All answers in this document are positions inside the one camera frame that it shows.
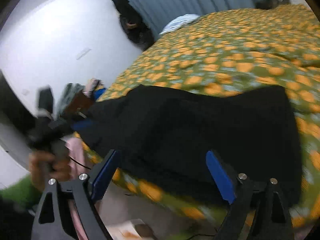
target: hand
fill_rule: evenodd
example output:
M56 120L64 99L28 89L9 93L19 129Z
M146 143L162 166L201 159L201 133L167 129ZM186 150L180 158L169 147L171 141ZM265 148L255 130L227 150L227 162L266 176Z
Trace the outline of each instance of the hand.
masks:
M35 151L29 155L29 171L31 173L32 185L39 191L45 188L44 174L40 167L41 162L51 163L55 171L49 174L50 178L55 178L58 181L66 181L71 178L71 167L69 166L69 159L55 162L55 156L44 151Z

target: black cloth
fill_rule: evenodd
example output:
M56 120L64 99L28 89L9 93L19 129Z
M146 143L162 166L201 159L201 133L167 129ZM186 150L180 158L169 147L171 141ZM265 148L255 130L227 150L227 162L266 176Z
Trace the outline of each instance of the black cloth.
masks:
M0 239L30 240L34 217L28 212L18 212L13 202L0 196Z
M278 179L290 206L299 200L300 142L283 87L219 98L140 85L88 114L95 122L79 133L92 150L122 150L123 170L167 192L225 204L205 163L212 149L253 180Z
M128 0L111 0L116 6L117 11L127 19L130 24L141 24L141 15L129 4Z
M143 22L141 15L129 4L128 0L111 0L120 13L120 24L128 39L138 44L143 50L152 46L155 41L151 30ZM129 28L127 24L136 24Z
M53 113L53 95L51 88L39 89L38 109L45 109L50 114Z

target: pink cloth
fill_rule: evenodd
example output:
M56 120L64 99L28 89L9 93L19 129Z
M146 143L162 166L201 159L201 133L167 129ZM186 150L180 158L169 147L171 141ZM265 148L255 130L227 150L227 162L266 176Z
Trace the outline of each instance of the pink cloth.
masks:
M75 159L77 162L83 164L84 166L88 167L89 161L87 161L83 148L82 148L82 141L80 138L73 137L69 139L66 142L66 147L69 149L69 156ZM85 167L82 167L81 165L75 163L74 161L70 160L69 163L71 167L71 177L73 179L78 178L78 176L81 173L88 173L89 170L86 169ZM99 204L96 203L95 207L97 210L99 210ZM78 212L76 210L76 205L73 200L69 200L69 208L70 208L70 213L72 217L73 224L76 229L76 233L78 235L79 240L88 240L87 235L85 234L85 231L82 227Z

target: yellow floral bedspread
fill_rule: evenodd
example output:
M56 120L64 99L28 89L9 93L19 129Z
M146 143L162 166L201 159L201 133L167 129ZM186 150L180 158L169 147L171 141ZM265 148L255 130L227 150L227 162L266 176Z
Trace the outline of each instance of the yellow floral bedspread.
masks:
M118 76L99 101L124 96L139 84L218 97L263 85L284 86L295 109L302 147L302 197L291 209L298 227L320 215L319 51L319 22L302 5L212 13L165 34ZM226 214L220 207L168 194L119 169L113 181L195 219L221 223Z

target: black metal frame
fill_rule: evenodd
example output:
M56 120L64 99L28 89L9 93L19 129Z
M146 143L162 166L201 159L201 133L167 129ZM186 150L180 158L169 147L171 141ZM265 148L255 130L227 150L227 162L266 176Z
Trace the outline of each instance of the black metal frame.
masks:
M71 219L68 201L73 200L83 229L89 240L112 240L98 215L94 203L103 198L120 163L120 152L110 150L102 163L88 174L67 182L49 181L36 212L32 240L78 239ZM255 207L255 217L248 240L294 240L291 217L281 186L275 179L256 182L235 172L237 198L230 206L217 235L213 240L238 239L246 217ZM308 236L316 239L318 224Z

